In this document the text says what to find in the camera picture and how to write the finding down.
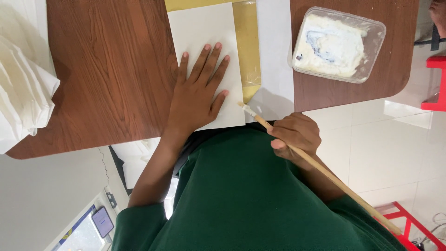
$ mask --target red plastic stool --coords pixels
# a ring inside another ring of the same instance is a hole
[[[421,103],[422,110],[446,112],[446,56],[433,56],[426,60],[427,68],[440,68],[442,70],[442,80],[440,82],[440,92],[436,103]]]
[[[404,227],[404,233],[401,235],[395,235],[395,237],[403,244],[405,248],[409,251],[420,251],[415,245],[413,245],[409,240],[410,227],[414,224],[427,238],[429,238],[436,246],[437,251],[446,251],[446,246],[433,235],[429,230],[427,230],[417,219],[415,219],[409,212],[407,212],[398,202],[392,202],[393,206],[399,209],[398,212],[388,213],[383,215],[387,219],[396,219],[400,217],[406,217],[406,225]]]

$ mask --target green shirt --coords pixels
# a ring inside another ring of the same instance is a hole
[[[239,129],[204,142],[184,164],[174,212],[124,209],[113,251],[405,250],[348,196],[324,204],[274,138]]]

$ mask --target brown wooden table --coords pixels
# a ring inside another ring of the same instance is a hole
[[[344,83],[294,73],[295,110],[392,96],[407,84],[417,0],[291,0],[293,44],[305,12],[331,8],[383,22],[387,34],[370,78]],[[178,64],[163,0],[47,0],[61,85],[46,128],[7,154],[16,159],[159,137]]]

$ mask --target plastic container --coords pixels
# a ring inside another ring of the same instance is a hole
[[[318,72],[312,72],[305,69],[300,69],[299,67],[295,66],[295,62],[297,60],[296,57],[297,57],[297,49],[299,41],[300,39],[306,39],[306,35],[302,34],[303,27],[305,26],[306,18],[310,14],[314,14],[320,17],[327,17],[335,21],[339,20],[342,23],[349,25],[351,27],[367,30],[367,35],[363,37],[365,56],[359,63],[359,66],[356,68],[356,73],[353,74],[351,77],[342,77],[337,75],[328,75]],[[304,16],[304,21],[301,25],[299,35],[297,36],[293,54],[293,69],[301,73],[310,74],[322,78],[335,79],[350,83],[361,84],[368,79],[370,73],[372,72],[373,65],[375,64],[376,58],[378,57],[378,53],[381,49],[381,45],[383,44],[385,35],[386,35],[386,26],[381,22],[327,8],[311,7]]]

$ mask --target mobile phone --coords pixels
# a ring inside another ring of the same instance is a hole
[[[105,236],[107,236],[107,234],[115,227],[105,207],[101,207],[91,218],[93,219],[101,238],[105,238]]]

